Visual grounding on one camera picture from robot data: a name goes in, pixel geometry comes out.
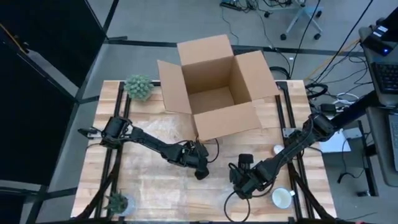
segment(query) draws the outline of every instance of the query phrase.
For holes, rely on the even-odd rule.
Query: potted plant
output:
[[[132,75],[126,80],[124,90],[132,100],[146,101],[151,96],[154,88],[151,82],[144,75]]]
[[[119,193],[111,193],[111,196],[105,197],[109,200],[109,203],[104,209],[108,209],[112,214],[125,217],[131,215],[134,211],[134,199],[129,195],[123,195],[121,191]]]

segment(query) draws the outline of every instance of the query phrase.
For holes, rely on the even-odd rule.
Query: keyboard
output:
[[[398,64],[372,63],[382,93],[398,94]]]
[[[390,114],[388,120],[390,123],[392,154],[394,155],[396,171],[398,171],[398,114]]]

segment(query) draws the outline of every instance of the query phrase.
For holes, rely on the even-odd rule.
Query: succulent plant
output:
[[[119,193],[111,193],[111,196],[105,195],[105,197],[109,200],[109,203],[104,208],[109,209],[111,213],[120,214],[127,208],[128,200],[125,196],[123,196],[121,191]]]
[[[151,80],[143,75],[130,76],[124,85],[124,90],[129,94],[131,99],[141,101],[148,100],[153,88]]]

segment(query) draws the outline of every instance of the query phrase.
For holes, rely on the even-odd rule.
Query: office chair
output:
[[[297,11],[296,16],[293,18],[292,22],[288,26],[286,32],[284,34],[280,35],[281,40],[286,40],[286,35],[290,32],[290,30],[293,28],[294,24],[298,21],[298,19],[302,16],[307,16],[309,19],[311,19],[312,14],[315,10],[315,7],[310,7],[306,6],[305,2],[306,0],[291,0],[292,5],[290,7],[282,7],[282,8],[277,8],[277,9],[269,9],[264,13],[264,17],[268,18],[271,14],[274,12],[279,12],[279,11]],[[322,15],[322,9],[323,7],[318,7],[317,13],[315,14],[314,18],[319,18]],[[315,19],[311,19],[311,24],[318,30],[318,33],[314,35],[314,39],[318,40],[321,37],[322,29],[318,25],[318,23],[315,21]]]

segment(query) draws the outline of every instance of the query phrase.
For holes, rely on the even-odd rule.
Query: floor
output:
[[[104,24],[112,1],[89,0],[88,2],[100,23]],[[299,46],[303,30],[308,22],[307,18],[301,18],[297,21],[288,34],[287,40],[281,41],[279,39],[279,36],[285,32],[294,17],[295,11],[275,12],[266,19],[262,16],[263,13],[258,11],[251,11],[245,14],[230,9],[221,9],[218,6],[219,2],[216,0],[168,0],[167,2],[160,0],[120,0],[107,35],[108,37],[126,35],[129,40],[181,42],[212,35],[228,34],[231,44],[234,45],[277,48],[297,48]],[[307,4],[312,6],[316,5],[316,3],[313,0],[307,1]],[[303,39],[302,48],[337,50],[367,4],[367,1],[361,0],[322,1],[320,7],[323,8],[323,14],[317,19],[323,29],[322,37],[319,40],[314,40],[313,36],[317,32],[310,26]],[[374,2],[349,37],[347,43],[359,37],[359,27],[368,26],[374,23],[376,19],[387,16],[397,5],[398,0]],[[260,8],[267,9],[267,6],[260,2]],[[230,33],[229,26],[222,19],[222,16],[231,23],[231,30],[238,36],[238,39]],[[262,20],[266,28],[267,37],[264,35]],[[361,48],[356,47],[353,51],[361,51]],[[280,54],[265,52],[264,56],[269,66],[288,67],[287,62]],[[284,56],[289,60],[290,66],[293,66],[295,60],[292,77],[298,80],[307,77],[314,69],[330,58],[330,55],[320,54],[298,54],[296,58],[294,54],[284,54]],[[71,86],[69,81],[60,78],[60,75],[40,55],[32,54],[31,57],[51,75],[58,77],[59,82],[71,93],[76,92],[76,88]],[[176,48],[104,44],[90,71],[90,79],[84,97],[98,95],[103,80],[124,80],[132,74],[147,75],[154,80],[159,79],[157,75],[157,59],[177,64],[180,61]],[[323,81],[339,80],[364,67],[363,63],[353,63],[345,60],[335,66],[333,71]],[[282,74],[275,72],[273,75],[275,79],[284,79]],[[328,84],[330,93],[337,94],[349,90],[353,83],[362,75],[364,77],[361,82],[371,80],[369,73],[365,74],[364,71],[361,71],[342,82]],[[372,85],[363,85],[350,93],[362,96],[371,90],[373,90]],[[331,103],[332,99],[324,96],[314,101],[316,105],[323,102]],[[91,126],[95,109],[96,103],[93,102],[81,106],[78,110],[50,190],[62,190],[78,185],[87,140],[80,136],[76,130]],[[365,130],[369,131],[366,118],[361,118],[361,120],[364,122]],[[350,144],[353,152],[347,153],[347,164],[350,171],[358,174],[361,172],[361,161],[355,155],[361,153],[362,146],[355,143],[355,141]],[[398,213],[396,212],[398,207],[398,189],[384,184],[381,179],[377,158],[373,158],[377,187],[380,193],[380,196],[376,198],[358,198],[355,196],[357,191],[366,190],[364,175],[359,179],[346,178],[341,184],[336,183],[342,166],[340,154],[327,154],[324,156],[324,161],[339,218],[350,219],[377,212],[361,219],[372,223],[396,223],[395,220],[398,219]],[[5,182],[0,184],[14,185],[16,183]],[[69,196],[46,201],[37,221],[66,220],[70,216],[73,200],[74,196]],[[29,211],[29,205],[25,207],[25,211]]]

